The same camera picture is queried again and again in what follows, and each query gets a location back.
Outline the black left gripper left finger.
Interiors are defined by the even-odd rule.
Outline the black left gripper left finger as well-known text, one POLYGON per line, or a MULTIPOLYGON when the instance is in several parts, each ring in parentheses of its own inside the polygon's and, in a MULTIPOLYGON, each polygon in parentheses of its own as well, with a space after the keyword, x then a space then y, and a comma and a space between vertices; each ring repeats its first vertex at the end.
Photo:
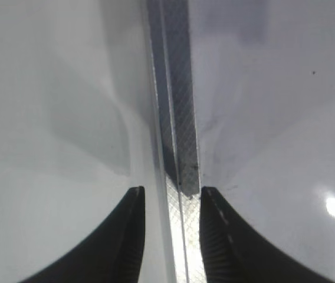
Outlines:
POLYGON ((25 282, 137 282, 144 253, 144 187, 131 187, 82 242, 25 282))

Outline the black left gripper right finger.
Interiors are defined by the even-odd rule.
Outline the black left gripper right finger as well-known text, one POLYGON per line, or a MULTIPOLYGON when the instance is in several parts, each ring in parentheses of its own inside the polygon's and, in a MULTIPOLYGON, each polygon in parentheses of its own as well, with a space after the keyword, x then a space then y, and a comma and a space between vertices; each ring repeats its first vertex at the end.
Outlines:
POLYGON ((200 201, 208 282, 335 282, 335 218, 322 198, 204 186, 200 201))

